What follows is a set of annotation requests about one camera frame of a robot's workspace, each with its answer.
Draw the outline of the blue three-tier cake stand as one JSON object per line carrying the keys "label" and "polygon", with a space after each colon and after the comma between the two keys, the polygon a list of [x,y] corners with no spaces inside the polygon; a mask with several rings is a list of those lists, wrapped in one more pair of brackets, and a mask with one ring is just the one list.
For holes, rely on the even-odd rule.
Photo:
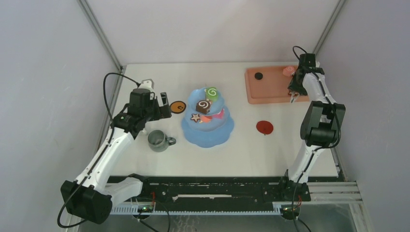
{"label": "blue three-tier cake stand", "polygon": [[195,89],[191,92],[188,97],[185,115],[181,121],[185,139],[202,148],[210,148],[226,142],[234,129],[234,121],[228,107],[225,105],[225,99],[218,89],[219,98],[216,102],[212,103],[210,111],[206,116],[213,116],[223,108],[223,119],[212,119],[209,123],[194,123],[190,120],[191,114],[200,114],[195,110],[195,106],[198,101],[206,100],[206,88]]}

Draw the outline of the pink cake slice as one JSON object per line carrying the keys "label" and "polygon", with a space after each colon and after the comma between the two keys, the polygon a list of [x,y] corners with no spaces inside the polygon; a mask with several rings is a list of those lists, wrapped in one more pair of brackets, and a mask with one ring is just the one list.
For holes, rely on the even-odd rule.
{"label": "pink cake slice", "polygon": [[200,123],[209,123],[212,119],[212,116],[200,115]]}

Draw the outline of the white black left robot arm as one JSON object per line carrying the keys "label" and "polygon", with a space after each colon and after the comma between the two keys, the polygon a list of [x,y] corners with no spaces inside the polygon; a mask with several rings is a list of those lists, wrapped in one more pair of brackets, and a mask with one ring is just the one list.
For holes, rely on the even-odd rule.
{"label": "white black left robot arm", "polygon": [[108,179],[146,123],[170,117],[171,109],[165,92],[157,96],[147,87],[134,89],[129,103],[113,117],[109,134],[88,166],[74,181],[66,180],[62,184],[62,209],[83,221],[102,224],[112,208],[125,200],[132,197],[141,202],[148,200],[151,188],[143,184],[139,175],[131,174],[109,187]]}

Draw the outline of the green swirl roll cake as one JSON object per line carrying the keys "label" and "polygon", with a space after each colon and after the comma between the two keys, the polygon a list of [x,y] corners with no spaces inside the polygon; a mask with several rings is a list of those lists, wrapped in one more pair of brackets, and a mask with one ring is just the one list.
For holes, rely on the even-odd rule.
{"label": "green swirl roll cake", "polygon": [[205,89],[205,98],[207,101],[216,102],[219,98],[218,90],[216,87],[207,87]]}

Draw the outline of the white star cookie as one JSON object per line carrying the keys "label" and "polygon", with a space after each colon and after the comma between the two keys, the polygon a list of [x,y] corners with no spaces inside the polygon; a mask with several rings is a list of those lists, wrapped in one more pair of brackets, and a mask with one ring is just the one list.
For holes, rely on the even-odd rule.
{"label": "white star cookie", "polygon": [[200,114],[191,114],[190,120],[193,121],[194,123],[202,122]]}

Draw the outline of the brown swirl roll cake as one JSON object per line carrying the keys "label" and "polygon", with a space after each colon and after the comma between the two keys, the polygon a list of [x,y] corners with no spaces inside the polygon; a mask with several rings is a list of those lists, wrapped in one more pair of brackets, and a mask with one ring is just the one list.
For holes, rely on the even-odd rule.
{"label": "brown swirl roll cake", "polygon": [[209,113],[211,105],[212,105],[212,101],[200,100],[197,102],[195,106],[195,110],[200,114],[206,115]]}

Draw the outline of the magenta swirl roll cake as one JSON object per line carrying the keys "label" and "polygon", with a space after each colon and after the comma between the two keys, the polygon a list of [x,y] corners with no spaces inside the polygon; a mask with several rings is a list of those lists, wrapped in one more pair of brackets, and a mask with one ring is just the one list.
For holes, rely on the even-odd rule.
{"label": "magenta swirl roll cake", "polygon": [[224,109],[222,108],[221,111],[212,116],[213,119],[223,119],[224,117]]}

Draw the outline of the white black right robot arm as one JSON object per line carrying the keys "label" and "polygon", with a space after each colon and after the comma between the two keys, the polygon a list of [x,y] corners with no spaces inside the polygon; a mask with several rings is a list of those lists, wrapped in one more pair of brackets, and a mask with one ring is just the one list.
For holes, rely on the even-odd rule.
{"label": "white black right robot arm", "polygon": [[309,199],[307,182],[311,169],[324,150],[334,148],[340,142],[346,112],[345,105],[337,103],[331,96],[324,71],[316,64],[315,54],[303,53],[298,61],[288,89],[307,96],[310,105],[300,127],[300,150],[279,188],[280,197],[285,201]]}

